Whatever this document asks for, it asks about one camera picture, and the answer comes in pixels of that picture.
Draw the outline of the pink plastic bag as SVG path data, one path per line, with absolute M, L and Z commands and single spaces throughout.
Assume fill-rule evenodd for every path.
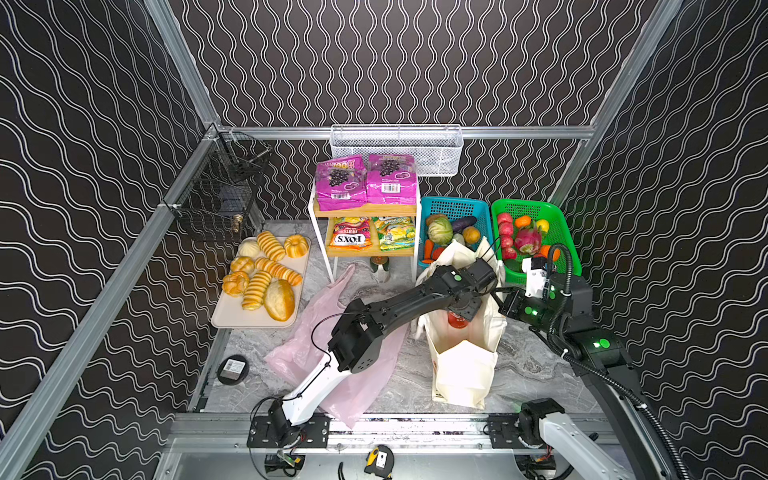
M 352 263 L 337 279 L 318 290 L 298 315 L 288 340 L 266 356 L 268 366 L 296 387 L 326 357 L 331 330 L 348 304 L 374 302 L 408 289 L 406 284 L 382 288 L 367 266 Z M 352 427 L 379 397 L 392 377 L 407 329 L 400 327 L 383 342 L 379 359 L 370 368 L 344 379 L 320 403 L 322 410 Z

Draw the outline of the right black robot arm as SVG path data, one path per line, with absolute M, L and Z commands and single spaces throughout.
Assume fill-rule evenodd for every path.
M 547 349 L 565 361 L 606 415 L 630 471 L 592 445 L 554 400 L 528 401 L 518 430 L 524 443 L 557 451 L 585 479 L 688 479 L 670 433 L 642 394 L 638 372 L 622 342 L 593 316 L 593 289 L 574 272 L 562 244 L 529 259 L 523 286 L 496 289 L 501 315 L 527 324 Z

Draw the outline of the red soda can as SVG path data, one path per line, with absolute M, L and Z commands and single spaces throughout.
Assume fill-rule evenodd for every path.
M 447 312 L 447 322 L 451 328 L 454 328 L 457 330 L 467 328 L 470 325 L 469 320 L 466 320 L 462 316 L 457 315 L 451 311 Z

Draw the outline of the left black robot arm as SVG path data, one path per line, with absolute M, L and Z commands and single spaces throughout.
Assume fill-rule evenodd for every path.
M 466 267 L 440 265 L 414 288 L 366 304 L 355 300 L 337 314 L 330 340 L 317 366 L 291 393 L 273 401 L 269 425 L 282 445 L 300 435 L 316 408 L 346 377 L 371 367 L 384 340 L 410 321 L 446 310 L 470 321 L 485 295 L 498 284 L 494 269 L 482 258 Z

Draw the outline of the green yellow candy bag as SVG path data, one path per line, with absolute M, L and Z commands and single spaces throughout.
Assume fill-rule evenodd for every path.
M 382 251 L 403 250 L 414 246 L 416 231 L 412 217 L 374 217 L 373 224 Z

